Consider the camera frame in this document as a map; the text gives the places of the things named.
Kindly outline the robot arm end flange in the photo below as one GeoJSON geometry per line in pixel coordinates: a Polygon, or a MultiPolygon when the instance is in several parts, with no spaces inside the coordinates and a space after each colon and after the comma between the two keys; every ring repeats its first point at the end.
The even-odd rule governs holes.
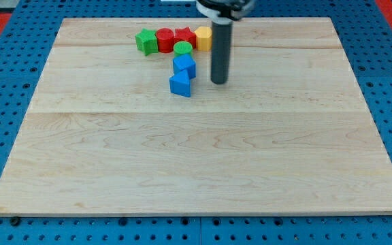
{"type": "Polygon", "coordinates": [[[237,21],[251,13],[256,0],[196,0],[197,10],[212,20],[237,21]]]}

